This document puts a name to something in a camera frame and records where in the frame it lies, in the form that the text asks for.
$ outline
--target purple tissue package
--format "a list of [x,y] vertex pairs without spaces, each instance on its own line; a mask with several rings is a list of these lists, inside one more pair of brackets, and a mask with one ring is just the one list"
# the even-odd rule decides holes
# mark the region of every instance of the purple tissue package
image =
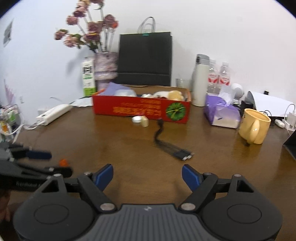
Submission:
[[207,95],[205,116],[213,126],[222,126],[236,129],[239,126],[240,114],[236,107],[227,105],[219,96]]

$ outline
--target human hand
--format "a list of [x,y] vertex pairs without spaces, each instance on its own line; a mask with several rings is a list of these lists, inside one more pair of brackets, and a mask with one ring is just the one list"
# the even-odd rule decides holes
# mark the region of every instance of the human hand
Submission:
[[10,191],[0,190],[0,222],[3,220],[10,221],[10,211],[7,206],[9,199]]

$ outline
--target flower vase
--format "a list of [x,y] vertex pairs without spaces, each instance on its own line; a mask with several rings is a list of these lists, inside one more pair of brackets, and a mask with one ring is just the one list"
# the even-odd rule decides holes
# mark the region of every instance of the flower vase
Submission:
[[96,89],[100,91],[107,88],[109,82],[117,77],[117,53],[100,52],[94,57],[94,75]]

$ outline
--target wooden table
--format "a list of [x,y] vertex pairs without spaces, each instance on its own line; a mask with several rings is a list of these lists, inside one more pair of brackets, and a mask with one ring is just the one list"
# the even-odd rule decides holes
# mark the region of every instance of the wooden table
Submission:
[[[46,127],[22,132],[18,141],[35,149],[50,150],[51,165],[66,158],[74,169],[74,177],[111,163],[114,178],[105,194],[118,206],[180,204],[191,193],[181,177],[185,163],[201,173],[212,172],[221,178],[240,173],[283,214],[276,241],[296,239],[296,162],[282,148],[288,138],[285,129],[271,126],[262,145],[248,147],[237,130],[210,126],[202,108],[192,106],[187,124],[165,122],[160,136],[194,152],[194,157],[186,162],[155,146],[153,135],[157,129],[156,121],[143,128],[132,123],[130,117],[94,115],[91,107],[73,108]],[[47,161],[26,162],[48,166]],[[21,202],[28,195],[13,192],[11,203]],[[0,235],[4,241],[14,240],[7,225]]]

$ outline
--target white wall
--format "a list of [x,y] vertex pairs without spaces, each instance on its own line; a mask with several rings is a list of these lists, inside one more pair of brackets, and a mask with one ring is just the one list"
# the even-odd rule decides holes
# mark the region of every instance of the white wall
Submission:
[[[53,39],[75,5],[21,0],[0,19],[1,36],[13,19],[12,40],[6,47],[0,41],[0,100],[6,103],[5,78],[30,123],[38,108],[57,104],[49,97],[69,103],[83,95],[80,64],[91,52]],[[296,103],[296,19],[274,0],[105,0],[104,13],[119,20],[114,51],[119,34],[136,32],[148,16],[155,17],[156,31],[172,32],[173,85],[177,77],[190,78],[196,54],[203,53],[230,63],[231,82]]]

